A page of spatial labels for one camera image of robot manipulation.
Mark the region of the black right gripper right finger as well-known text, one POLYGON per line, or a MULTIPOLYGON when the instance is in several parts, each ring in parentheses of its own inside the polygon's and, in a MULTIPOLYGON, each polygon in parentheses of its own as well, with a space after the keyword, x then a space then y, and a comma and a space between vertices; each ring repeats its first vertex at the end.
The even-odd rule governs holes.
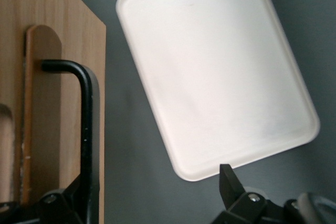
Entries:
POLYGON ((219 167, 219 192, 225 210, 212 223, 260 223, 266 213, 266 199, 245 191, 229 164, 219 167))

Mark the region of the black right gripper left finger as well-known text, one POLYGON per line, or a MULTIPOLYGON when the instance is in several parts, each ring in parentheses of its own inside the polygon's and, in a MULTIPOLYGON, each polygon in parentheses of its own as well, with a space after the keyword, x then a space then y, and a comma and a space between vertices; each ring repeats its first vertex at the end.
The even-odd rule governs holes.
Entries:
POLYGON ((79 185, 78 175, 67 188, 44 194, 39 200, 39 223, 82 223, 75 208, 79 185))

